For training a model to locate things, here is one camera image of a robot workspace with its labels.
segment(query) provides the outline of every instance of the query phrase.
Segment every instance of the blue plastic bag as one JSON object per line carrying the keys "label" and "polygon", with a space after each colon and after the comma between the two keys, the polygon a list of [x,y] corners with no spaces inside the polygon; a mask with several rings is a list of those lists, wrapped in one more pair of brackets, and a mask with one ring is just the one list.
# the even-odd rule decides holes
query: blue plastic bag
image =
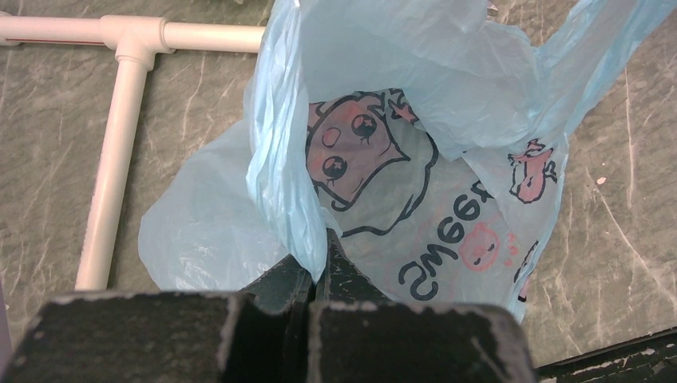
{"label": "blue plastic bag", "polygon": [[[189,159],[144,216],[141,258],[163,289],[234,290],[286,251],[317,280],[332,227],[393,299],[487,302],[519,319],[518,295],[556,222],[567,137],[675,5],[581,0],[534,48],[519,28],[486,21],[485,2],[278,0],[244,120]],[[387,104],[401,105],[387,89],[401,89],[418,119],[403,155],[427,156],[430,137],[439,161],[418,204],[376,192],[416,178],[385,176],[407,161],[375,174],[359,198],[373,192],[384,214],[402,213],[383,235],[356,232],[374,214],[345,214],[308,174],[307,140],[321,128],[310,129],[308,105],[382,92],[375,118],[393,124]]]}

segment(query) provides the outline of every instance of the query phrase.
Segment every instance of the marble floor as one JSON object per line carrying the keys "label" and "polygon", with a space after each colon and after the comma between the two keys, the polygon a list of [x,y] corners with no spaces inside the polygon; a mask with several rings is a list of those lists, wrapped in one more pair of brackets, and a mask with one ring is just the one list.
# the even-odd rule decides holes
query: marble floor
{"label": "marble floor", "polygon": [[[494,1],[539,45],[573,0]],[[265,25],[272,0],[0,0],[11,14]],[[677,326],[677,14],[637,50],[571,138],[555,232],[523,327],[538,365]],[[255,55],[180,51],[149,75],[111,287],[157,290],[137,254],[144,212],[182,163],[242,116]],[[107,49],[0,49],[0,276],[18,341],[47,298],[73,288],[117,64]]]}

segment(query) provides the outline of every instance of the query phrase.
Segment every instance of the red line on pipe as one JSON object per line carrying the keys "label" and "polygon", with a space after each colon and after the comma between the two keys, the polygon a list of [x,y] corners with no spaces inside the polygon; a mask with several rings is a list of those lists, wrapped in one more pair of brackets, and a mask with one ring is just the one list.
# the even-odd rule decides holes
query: red line on pipe
{"label": "red line on pipe", "polygon": [[7,41],[16,42],[51,42],[54,44],[83,44],[83,45],[105,45],[98,41],[62,41],[62,40],[34,40],[30,38],[6,38]]}

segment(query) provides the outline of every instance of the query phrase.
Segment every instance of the cartoon eye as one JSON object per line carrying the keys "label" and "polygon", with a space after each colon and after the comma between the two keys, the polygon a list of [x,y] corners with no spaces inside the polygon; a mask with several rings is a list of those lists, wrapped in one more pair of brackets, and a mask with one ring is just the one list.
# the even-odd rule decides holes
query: cartoon eye
{"label": "cartoon eye", "polygon": [[334,145],[336,145],[336,142],[339,140],[340,136],[341,129],[332,126],[331,128],[328,128],[324,134],[322,134],[322,145],[331,149],[334,147]]}
{"label": "cartoon eye", "polygon": [[322,164],[322,171],[325,176],[329,177],[327,181],[334,182],[343,177],[348,170],[348,163],[339,156],[331,156],[324,160]]}
{"label": "cartoon eye", "polygon": [[366,140],[366,143],[369,144],[369,137],[376,132],[376,121],[368,114],[360,114],[353,119],[351,127],[353,133],[361,137],[360,143]]}

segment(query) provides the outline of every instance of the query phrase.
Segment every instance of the gray marble surface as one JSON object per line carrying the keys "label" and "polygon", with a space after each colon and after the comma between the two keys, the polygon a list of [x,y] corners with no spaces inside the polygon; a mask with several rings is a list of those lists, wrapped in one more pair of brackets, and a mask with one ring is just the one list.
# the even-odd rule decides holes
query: gray marble surface
{"label": "gray marble surface", "polygon": [[[272,0],[0,0],[12,14],[264,25]],[[536,45],[571,0],[495,1]],[[571,139],[560,219],[532,278],[523,327],[538,365],[677,326],[677,14],[637,50]],[[255,56],[177,52],[150,73],[111,287],[156,290],[137,254],[144,212],[182,163],[241,115]],[[0,49],[0,276],[17,341],[47,298],[73,288],[117,64],[107,49]]]}

